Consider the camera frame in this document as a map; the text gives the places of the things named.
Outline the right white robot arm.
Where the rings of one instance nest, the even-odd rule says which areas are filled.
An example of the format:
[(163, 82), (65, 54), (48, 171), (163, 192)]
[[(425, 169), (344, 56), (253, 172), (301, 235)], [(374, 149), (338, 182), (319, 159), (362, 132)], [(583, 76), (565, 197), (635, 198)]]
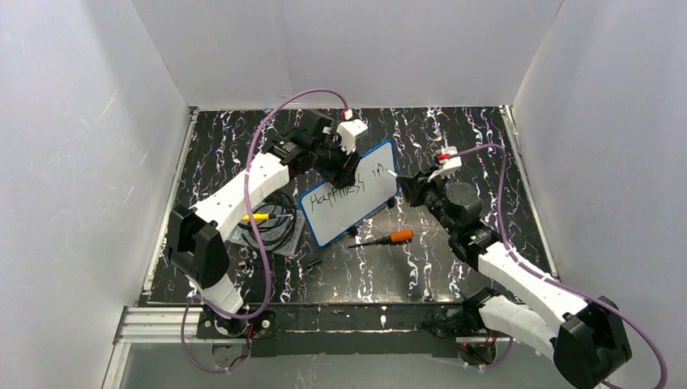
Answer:
[(553, 285), (553, 278), (515, 250), (480, 220), (483, 204), (465, 183), (447, 185), (434, 173), (397, 177), (404, 199), (424, 206), (449, 234), (456, 258), (495, 280), (519, 300), (515, 304), (485, 288), (463, 302), (473, 327), (504, 332), (556, 366), (576, 388), (594, 388), (628, 362), (633, 354), (616, 305), (601, 297), (593, 302)]

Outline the blue framed whiteboard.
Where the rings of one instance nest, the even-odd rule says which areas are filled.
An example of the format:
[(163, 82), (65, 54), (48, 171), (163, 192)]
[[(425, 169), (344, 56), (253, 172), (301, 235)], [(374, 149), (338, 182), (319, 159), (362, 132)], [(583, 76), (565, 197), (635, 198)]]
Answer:
[(396, 172), (396, 154), (395, 141), (385, 140), (361, 157), (353, 186), (320, 182), (301, 195), (298, 203), (317, 246), (328, 246), (396, 196), (396, 179), (386, 171)]

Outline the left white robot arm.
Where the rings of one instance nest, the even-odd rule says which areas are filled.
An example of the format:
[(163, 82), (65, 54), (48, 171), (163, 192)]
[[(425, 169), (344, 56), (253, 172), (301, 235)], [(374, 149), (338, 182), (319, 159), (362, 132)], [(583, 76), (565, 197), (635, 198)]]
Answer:
[[(270, 112), (251, 142), (245, 168), (214, 194), (191, 207), (176, 206), (169, 214), (164, 256), (197, 289), (199, 300), (226, 319), (258, 317), (271, 300), (271, 270), (267, 250), (254, 218), (254, 207), (293, 178), (316, 171), (336, 189), (356, 183), (361, 155), (356, 142), (368, 127), (347, 109), (338, 125), (318, 111), (303, 114), (298, 126), (267, 138), (260, 152), (257, 142), (275, 116)], [(265, 293), (262, 304), (247, 314), (244, 302), (228, 275), (225, 246), (230, 233), (248, 220), (262, 257)]]

